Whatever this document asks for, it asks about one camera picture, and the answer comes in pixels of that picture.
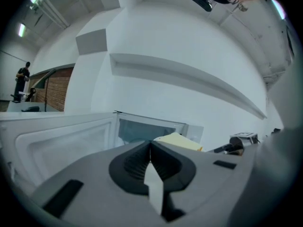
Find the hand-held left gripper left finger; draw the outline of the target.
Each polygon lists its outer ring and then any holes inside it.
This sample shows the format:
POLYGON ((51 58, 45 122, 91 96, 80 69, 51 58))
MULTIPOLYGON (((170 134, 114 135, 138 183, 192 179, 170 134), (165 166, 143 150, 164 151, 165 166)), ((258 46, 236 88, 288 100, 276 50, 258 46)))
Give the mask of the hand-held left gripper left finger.
POLYGON ((109 175, 117 156, 138 146, 132 143, 80 158, 43 182, 31 199, 40 207, 70 179, 83 186, 61 219, 77 227, 159 227, 166 224, 147 196, 129 194, 109 175))

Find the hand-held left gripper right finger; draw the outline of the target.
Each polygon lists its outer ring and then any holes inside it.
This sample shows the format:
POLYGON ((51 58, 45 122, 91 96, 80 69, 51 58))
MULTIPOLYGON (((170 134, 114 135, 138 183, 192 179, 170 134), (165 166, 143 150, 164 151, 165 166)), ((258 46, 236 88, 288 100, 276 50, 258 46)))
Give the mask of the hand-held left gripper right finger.
POLYGON ((242 156, 193 151, 167 143, 164 147, 192 160, 196 175, 184 191, 171 193, 176 208, 185 215, 166 222, 161 217, 152 227, 232 227, 250 226, 253 198, 246 196, 257 145, 242 156))

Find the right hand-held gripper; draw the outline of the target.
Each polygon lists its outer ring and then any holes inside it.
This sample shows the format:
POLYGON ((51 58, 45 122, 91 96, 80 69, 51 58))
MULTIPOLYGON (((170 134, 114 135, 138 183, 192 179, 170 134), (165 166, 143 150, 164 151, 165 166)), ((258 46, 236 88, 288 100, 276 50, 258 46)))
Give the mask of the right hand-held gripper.
POLYGON ((210 150, 209 152, 241 156, 246 147, 259 143, 257 133, 241 132, 231 135, 228 144, 210 150))

